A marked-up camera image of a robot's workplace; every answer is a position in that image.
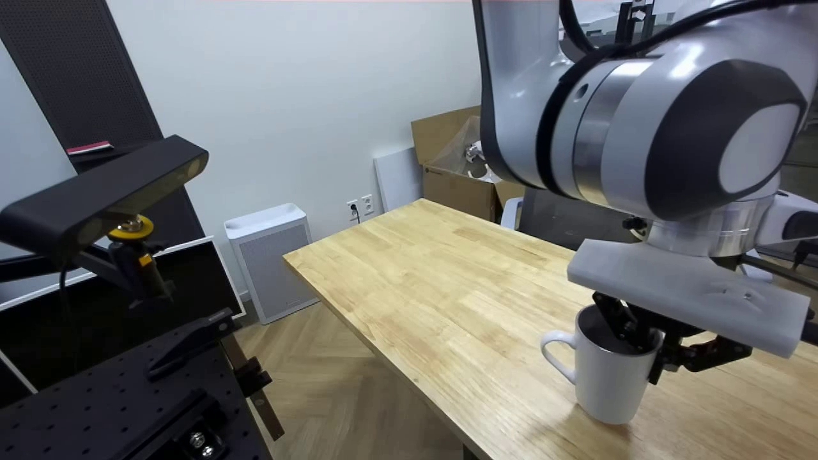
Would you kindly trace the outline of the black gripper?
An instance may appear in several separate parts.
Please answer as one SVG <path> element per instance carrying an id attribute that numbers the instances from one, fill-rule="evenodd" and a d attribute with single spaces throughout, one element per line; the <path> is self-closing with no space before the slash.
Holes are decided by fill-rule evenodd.
<path id="1" fill-rule="evenodd" d="M 600 293 L 593 294 L 593 301 L 606 319 L 607 331 L 612 332 L 616 340 L 625 342 L 633 351 L 644 351 L 648 345 L 648 331 L 662 332 L 662 345 L 656 351 L 656 359 L 646 373 L 646 382 L 652 386 L 660 383 L 662 373 L 670 370 L 675 373 L 678 368 L 684 370 L 707 370 L 715 365 L 726 365 L 740 359 L 752 356 L 749 345 L 740 345 L 735 340 L 729 340 L 724 335 L 715 335 L 707 342 L 697 345 L 684 345 L 684 339 L 697 335 L 697 328 L 638 310 L 637 314 L 620 304 L 616 298 L 606 298 Z"/>

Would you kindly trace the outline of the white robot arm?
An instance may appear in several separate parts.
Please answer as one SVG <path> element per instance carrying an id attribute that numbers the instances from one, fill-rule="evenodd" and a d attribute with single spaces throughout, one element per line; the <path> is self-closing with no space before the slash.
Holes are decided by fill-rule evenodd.
<path id="1" fill-rule="evenodd" d="M 583 241 L 566 278 L 625 342 L 665 335 L 656 370 L 793 356 L 811 299 L 743 276 L 758 245 L 816 235 L 780 190 L 818 80 L 816 0 L 713 0 L 638 45 L 581 45 L 569 0 L 472 0 L 481 140 L 517 185 L 646 222 Z"/>

